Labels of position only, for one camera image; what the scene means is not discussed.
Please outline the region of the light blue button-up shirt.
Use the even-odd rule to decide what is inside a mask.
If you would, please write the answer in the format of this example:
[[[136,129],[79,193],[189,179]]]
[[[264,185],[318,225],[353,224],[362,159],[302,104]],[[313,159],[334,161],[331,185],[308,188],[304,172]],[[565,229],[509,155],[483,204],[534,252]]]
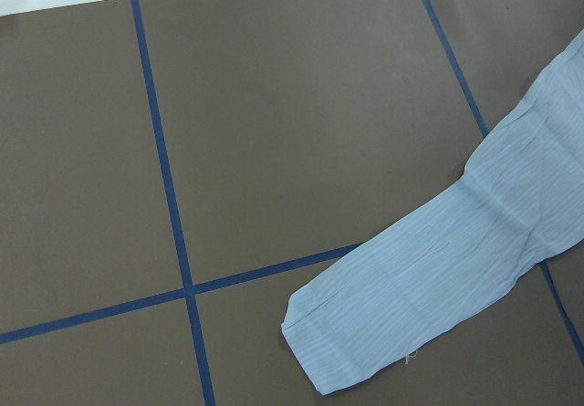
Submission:
[[[361,383],[504,297],[583,238],[583,39],[462,176],[294,292],[281,330],[317,392]]]

